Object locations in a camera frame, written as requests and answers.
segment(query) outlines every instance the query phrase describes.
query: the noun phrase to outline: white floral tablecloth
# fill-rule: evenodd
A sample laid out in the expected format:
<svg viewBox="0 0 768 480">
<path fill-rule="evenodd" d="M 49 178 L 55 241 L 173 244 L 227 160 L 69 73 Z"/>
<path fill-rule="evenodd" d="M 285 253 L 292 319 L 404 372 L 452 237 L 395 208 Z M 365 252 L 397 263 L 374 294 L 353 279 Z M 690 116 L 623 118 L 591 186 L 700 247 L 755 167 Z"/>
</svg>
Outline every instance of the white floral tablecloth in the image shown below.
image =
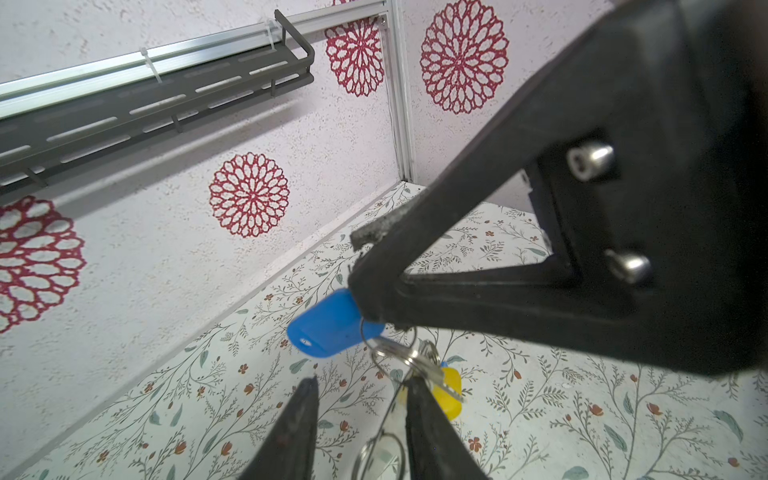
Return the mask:
<svg viewBox="0 0 768 480">
<path fill-rule="evenodd" d="M 73 433 L 19 478 L 233 478 L 295 385 L 320 387 L 314 477 L 348 478 L 395 391 L 358 346 L 330 359 L 294 349 L 286 326 L 346 282 L 349 232 L 413 197 L 402 183 L 226 321 Z M 535 217 L 482 204 L 412 270 L 534 263 Z M 500 336 L 420 329 L 459 370 L 454 422 L 491 478 L 768 478 L 768 374 L 679 375 Z"/>
</svg>

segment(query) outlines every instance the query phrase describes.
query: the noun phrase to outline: white wall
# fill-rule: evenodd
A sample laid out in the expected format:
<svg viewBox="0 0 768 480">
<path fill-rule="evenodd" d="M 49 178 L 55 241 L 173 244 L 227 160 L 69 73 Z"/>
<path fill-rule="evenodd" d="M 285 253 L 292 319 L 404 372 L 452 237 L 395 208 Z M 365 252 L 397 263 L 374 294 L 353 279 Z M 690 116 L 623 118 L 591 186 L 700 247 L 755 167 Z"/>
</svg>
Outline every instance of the white wall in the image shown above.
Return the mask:
<svg viewBox="0 0 768 480">
<path fill-rule="evenodd" d="M 247 25 L 258 19 L 254 3 L 3 2 L 0 78 Z M 309 40 L 311 85 L 36 195 L 72 220 L 86 264 L 61 305 L 0 334 L 0 475 L 398 180 L 385 86 L 348 94 L 330 70 L 326 37 Z M 279 164 L 290 204 L 277 227 L 243 238 L 213 216 L 209 186 L 225 161 L 248 152 Z M 15 231 L 9 219 L 0 214 L 0 234 Z M 12 273 L 3 261 L 0 281 Z"/>
<path fill-rule="evenodd" d="M 480 108 L 474 105 L 469 113 L 462 111 L 455 114 L 435 104 L 433 97 L 428 94 L 421 65 L 422 43 L 427 38 L 428 27 L 435 15 L 445 11 L 447 5 L 456 5 L 458 8 L 458 2 L 446 0 L 402 3 L 411 85 L 409 93 L 414 130 L 415 181 L 422 185 L 437 178 L 525 80 L 611 7 L 607 0 L 482 0 L 483 10 L 493 8 L 493 14 L 503 24 L 498 40 L 506 40 L 506 52 L 498 50 L 495 58 L 506 57 L 507 65 L 495 68 L 501 82 L 497 82 L 492 98 L 487 99 Z M 457 36 L 468 38 L 470 44 L 477 38 L 472 33 L 460 33 Z M 490 200 L 531 211 L 528 190 L 519 177 L 513 177 Z"/>
</svg>

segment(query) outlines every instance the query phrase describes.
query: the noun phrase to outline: blue key tag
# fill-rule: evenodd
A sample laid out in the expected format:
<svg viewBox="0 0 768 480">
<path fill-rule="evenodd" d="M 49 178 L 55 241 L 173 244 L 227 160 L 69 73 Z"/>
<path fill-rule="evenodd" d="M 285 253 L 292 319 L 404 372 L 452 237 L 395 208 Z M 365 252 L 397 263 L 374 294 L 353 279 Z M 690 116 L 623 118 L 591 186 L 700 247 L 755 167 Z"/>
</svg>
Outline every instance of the blue key tag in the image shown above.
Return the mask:
<svg viewBox="0 0 768 480">
<path fill-rule="evenodd" d="M 288 338 L 307 355 L 326 358 L 362 342 L 360 318 L 360 310 L 352 293 L 342 288 L 292 321 L 288 325 Z M 366 340 L 381 335 L 383 331 L 383 323 L 364 322 L 362 325 Z"/>
</svg>

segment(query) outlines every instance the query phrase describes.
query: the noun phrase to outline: printed red flower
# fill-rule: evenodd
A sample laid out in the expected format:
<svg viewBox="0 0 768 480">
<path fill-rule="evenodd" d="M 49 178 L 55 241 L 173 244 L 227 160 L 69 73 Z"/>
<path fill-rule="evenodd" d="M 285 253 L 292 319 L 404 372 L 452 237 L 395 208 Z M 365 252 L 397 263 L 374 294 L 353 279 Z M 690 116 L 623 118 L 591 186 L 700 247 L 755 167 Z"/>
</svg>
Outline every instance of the printed red flower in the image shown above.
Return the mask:
<svg viewBox="0 0 768 480">
<path fill-rule="evenodd" d="M 661 415 L 662 414 L 661 410 L 659 410 L 659 406 L 658 405 L 654 405 L 653 403 L 649 403 L 647 405 L 647 407 L 648 407 L 648 411 L 653 413 L 654 415 Z"/>
<path fill-rule="evenodd" d="M 235 155 L 214 174 L 210 205 L 233 235 L 258 237 L 274 228 L 288 207 L 288 180 L 263 154 Z"/>
<path fill-rule="evenodd" d="M 334 5 L 346 0 L 333 0 Z M 384 54 L 374 18 L 326 29 L 326 55 L 339 85 L 357 97 L 368 96 L 384 82 Z"/>
<path fill-rule="evenodd" d="M 422 80 L 435 104 L 454 114 L 482 108 L 504 81 L 504 22 L 479 0 L 437 12 L 422 43 Z"/>
<path fill-rule="evenodd" d="M 0 207 L 0 333 L 39 319 L 80 284 L 84 242 L 73 226 L 48 200 Z"/>
<path fill-rule="evenodd" d="M 469 439 L 469 449 L 472 452 L 480 452 L 480 449 L 482 448 L 482 445 L 480 445 L 480 439 L 475 437 L 474 439 Z"/>
</svg>

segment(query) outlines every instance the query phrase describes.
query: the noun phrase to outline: gray metal shelf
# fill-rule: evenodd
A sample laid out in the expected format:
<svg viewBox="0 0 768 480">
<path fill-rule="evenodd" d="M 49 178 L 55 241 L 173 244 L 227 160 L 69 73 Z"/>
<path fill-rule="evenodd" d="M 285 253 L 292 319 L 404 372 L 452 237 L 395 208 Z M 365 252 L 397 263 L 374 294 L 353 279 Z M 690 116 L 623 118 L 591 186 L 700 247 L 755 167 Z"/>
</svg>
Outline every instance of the gray metal shelf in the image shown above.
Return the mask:
<svg viewBox="0 0 768 480">
<path fill-rule="evenodd" d="M 279 12 L 263 46 L 0 120 L 0 203 L 30 194 L 109 154 L 159 141 L 312 83 L 312 45 Z M 297 58 L 286 33 L 306 52 Z"/>
</svg>

